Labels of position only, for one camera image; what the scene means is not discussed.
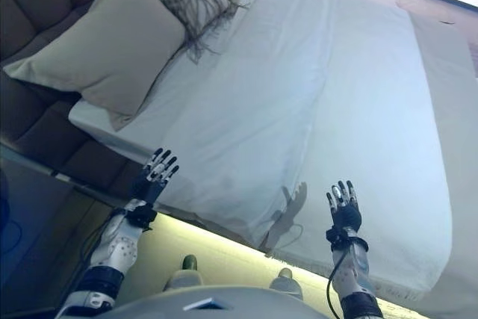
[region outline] black arm joint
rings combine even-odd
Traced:
[[[360,291],[347,295],[341,301],[344,319],[362,317],[383,318],[382,311],[374,296]]]
[[[152,209],[152,204],[146,203],[145,205],[139,205],[134,211],[128,212],[126,220],[132,226],[142,228],[145,232],[151,230],[149,224],[155,220],[157,214],[158,213]]]
[[[332,228],[326,232],[326,238],[331,243],[331,251],[346,250],[352,244],[357,243],[365,249],[365,252],[368,252],[368,243],[364,239],[360,237],[349,237],[344,229],[337,229],[336,226],[332,226]]]

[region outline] upholstered headboard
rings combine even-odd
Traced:
[[[93,0],[1,0],[0,65],[38,52],[72,26]],[[140,166],[68,121],[77,93],[0,79],[0,140],[81,182],[125,196]]]

